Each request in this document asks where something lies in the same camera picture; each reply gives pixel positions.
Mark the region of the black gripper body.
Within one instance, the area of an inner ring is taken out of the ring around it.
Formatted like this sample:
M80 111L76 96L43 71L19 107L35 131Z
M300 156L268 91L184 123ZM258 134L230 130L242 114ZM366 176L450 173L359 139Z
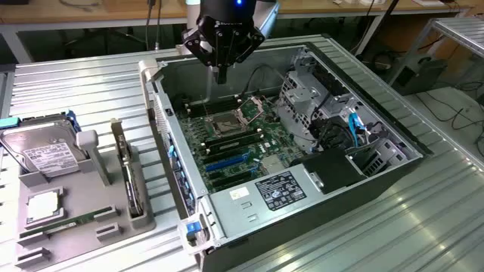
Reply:
M216 50L218 30L226 28L255 28L256 1L202 1L199 31Z

